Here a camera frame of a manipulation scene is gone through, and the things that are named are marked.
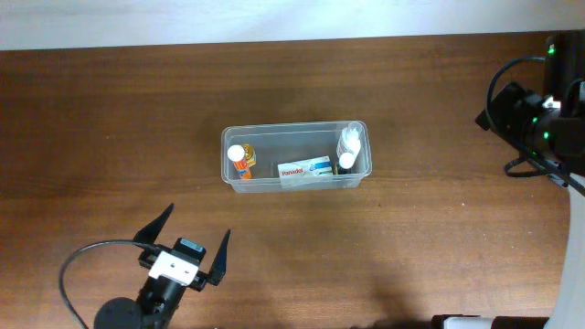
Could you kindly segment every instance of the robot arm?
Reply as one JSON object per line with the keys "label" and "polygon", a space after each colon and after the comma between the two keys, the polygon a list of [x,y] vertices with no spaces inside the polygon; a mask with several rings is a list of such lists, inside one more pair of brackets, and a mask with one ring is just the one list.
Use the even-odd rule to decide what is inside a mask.
{"label": "robot arm", "polygon": [[[518,159],[504,167],[506,175],[547,175],[569,190],[569,243],[555,310],[550,319],[438,315],[433,318],[434,328],[585,328],[585,30],[549,38],[546,50],[545,58],[515,59],[496,73],[486,107],[475,122],[520,153]],[[528,60],[545,62],[545,97],[510,82],[492,100],[499,76]],[[511,172],[525,161],[536,170]]]}
{"label": "robot arm", "polygon": [[150,270],[136,301],[120,297],[106,302],[95,316],[95,329],[166,329],[187,288],[201,292],[206,283],[219,285],[226,273],[230,231],[226,232],[221,241],[209,273],[204,273],[199,269],[206,254],[203,247],[183,238],[178,239],[173,248],[154,244],[173,207],[171,204],[161,216],[138,231],[132,240],[96,242],[68,257],[59,273],[59,289],[65,305],[82,328],[89,329],[89,326],[71,305],[65,293],[63,278],[68,265],[89,249],[111,244],[140,247],[144,251],[138,262],[140,266]]}

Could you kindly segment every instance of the white bottle cap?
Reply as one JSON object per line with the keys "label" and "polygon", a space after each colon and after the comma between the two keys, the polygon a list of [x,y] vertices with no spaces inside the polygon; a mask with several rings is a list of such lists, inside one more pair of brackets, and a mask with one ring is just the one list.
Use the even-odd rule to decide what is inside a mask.
{"label": "white bottle cap", "polygon": [[354,166],[355,161],[356,158],[351,153],[346,152],[344,154],[341,154],[341,156],[339,157],[339,166],[344,169],[349,169],[352,166]]}
{"label": "white bottle cap", "polygon": [[241,145],[232,145],[228,149],[228,158],[233,162],[241,161],[246,156],[246,151]]}

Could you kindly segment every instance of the toothpaste box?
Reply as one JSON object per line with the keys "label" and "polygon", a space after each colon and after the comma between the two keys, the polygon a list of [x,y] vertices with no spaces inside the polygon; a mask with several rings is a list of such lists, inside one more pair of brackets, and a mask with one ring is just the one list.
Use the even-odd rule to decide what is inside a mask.
{"label": "toothpaste box", "polygon": [[278,165],[278,175],[282,187],[294,187],[312,183],[317,177],[333,175],[333,168],[329,156],[322,156],[309,160],[296,161]]}

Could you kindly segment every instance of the black mount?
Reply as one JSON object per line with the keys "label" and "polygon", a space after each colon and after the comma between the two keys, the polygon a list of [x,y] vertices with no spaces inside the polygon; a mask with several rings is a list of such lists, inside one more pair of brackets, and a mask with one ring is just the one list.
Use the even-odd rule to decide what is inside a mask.
{"label": "black mount", "polygon": [[[163,229],[174,205],[171,204],[157,219],[138,231],[133,241],[154,244],[158,234]],[[166,329],[171,318],[179,306],[179,302],[186,288],[201,292],[206,283],[219,285],[226,274],[228,258],[228,242],[230,230],[226,232],[218,254],[213,260],[209,273],[197,271],[195,279],[188,285],[181,285],[177,281],[159,276],[158,279],[149,277],[138,294],[136,301],[128,298],[115,298],[106,302],[95,316],[95,329]],[[159,251],[143,251],[138,257],[140,266],[150,270],[156,262],[160,252],[167,252],[181,260],[185,260],[199,267],[206,250],[203,247],[179,238],[173,248],[156,245]]]}
{"label": "black mount", "polygon": [[[519,150],[519,159],[567,186],[559,173],[585,175],[585,30],[550,37],[547,52],[544,96],[510,82],[490,102],[490,116],[499,133],[532,151]],[[491,128],[485,110],[475,122],[486,131]],[[558,172],[544,170],[540,160]],[[578,190],[585,196],[583,187]]]}

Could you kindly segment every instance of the orange label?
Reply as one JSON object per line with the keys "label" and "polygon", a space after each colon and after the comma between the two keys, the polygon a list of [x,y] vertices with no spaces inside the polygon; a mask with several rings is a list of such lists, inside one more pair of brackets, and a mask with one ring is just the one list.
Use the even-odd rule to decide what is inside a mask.
{"label": "orange label", "polygon": [[234,165],[236,166],[236,170],[238,170],[239,178],[241,179],[251,179],[252,172],[248,168],[248,162],[246,161],[246,157],[244,156],[243,159],[239,161],[234,161]]}

